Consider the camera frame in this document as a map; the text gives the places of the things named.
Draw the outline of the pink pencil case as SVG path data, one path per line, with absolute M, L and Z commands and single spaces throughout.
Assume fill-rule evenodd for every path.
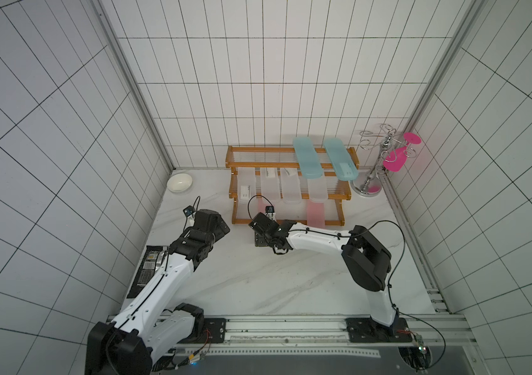
M 264 208 L 266 206 L 273 206 L 273 204 L 271 204 L 269 201 L 266 200 L 266 198 L 263 198 L 263 197 L 258 197 L 257 201 L 258 201 L 258 209 L 263 214 L 264 214 Z
M 307 202 L 306 226 L 325 229 L 325 204 L 322 202 Z

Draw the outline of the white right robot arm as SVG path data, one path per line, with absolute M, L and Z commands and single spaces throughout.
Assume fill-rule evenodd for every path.
M 356 225 L 350 231 L 332 231 L 291 220 L 278 223 L 262 212 L 253 218 L 250 227 L 277 255 L 309 250 L 340 256 L 353 281 L 367 292 L 370 320 L 388 329 L 395 326 L 399 314 L 392 305 L 387 283 L 392 255 L 369 229 Z

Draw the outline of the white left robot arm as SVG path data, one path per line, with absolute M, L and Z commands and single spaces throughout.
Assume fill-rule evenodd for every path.
M 204 312 L 180 304 L 165 320 L 161 314 L 177 290 L 230 231 L 218 212 L 200 209 L 169 246 L 148 284 L 109 323 L 97 323 L 89 333 L 86 374 L 149 374 L 179 342 L 208 340 Z

